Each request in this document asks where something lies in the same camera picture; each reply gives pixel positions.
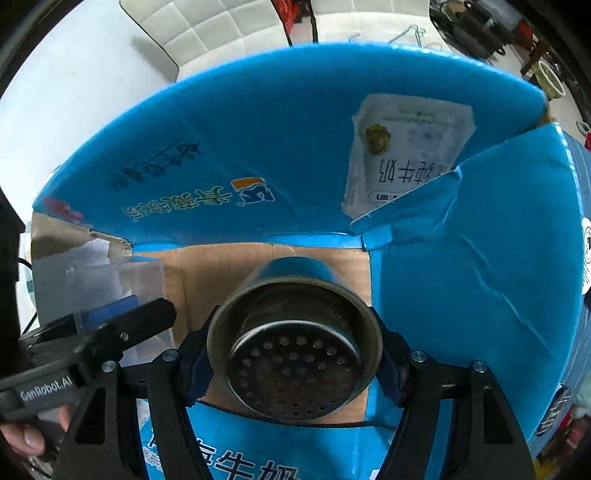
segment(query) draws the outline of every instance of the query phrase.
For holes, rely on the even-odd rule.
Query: metal strainer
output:
[[[294,422],[327,415],[363,391],[381,358],[381,336],[365,304],[335,283],[259,278],[220,307],[208,353],[245,405]]]

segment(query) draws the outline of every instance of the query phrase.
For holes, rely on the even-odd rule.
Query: screw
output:
[[[103,365],[102,365],[102,371],[105,372],[106,374],[112,372],[115,368],[117,368],[117,363],[114,362],[113,360],[107,360]]]
[[[165,362],[174,362],[178,358],[178,352],[176,350],[166,350],[162,354],[162,360]]]
[[[478,373],[483,374],[488,370],[488,365],[485,364],[482,360],[476,360],[472,364],[472,368],[476,370]]]
[[[410,358],[412,358],[415,362],[422,364],[427,359],[427,354],[422,350],[413,350],[410,353]]]

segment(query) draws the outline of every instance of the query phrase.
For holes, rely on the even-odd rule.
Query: human hand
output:
[[[60,407],[59,419],[61,428],[67,432],[72,414],[67,405]],[[45,439],[39,430],[30,425],[7,421],[0,424],[0,430],[12,449],[23,456],[38,456],[45,452]]]

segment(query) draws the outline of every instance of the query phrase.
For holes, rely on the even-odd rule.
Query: paper label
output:
[[[368,95],[355,137],[343,211],[357,219],[448,172],[475,126],[472,107],[404,95]]]
[[[583,218],[583,295],[591,287],[591,221],[587,217]]]

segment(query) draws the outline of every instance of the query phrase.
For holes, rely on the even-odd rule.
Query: transparent plastic box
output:
[[[66,288],[79,332],[96,329],[151,300],[166,298],[162,262],[144,257],[114,258],[106,265],[71,268],[66,272]],[[171,329],[126,350],[121,365],[151,362],[168,348],[175,348]]]

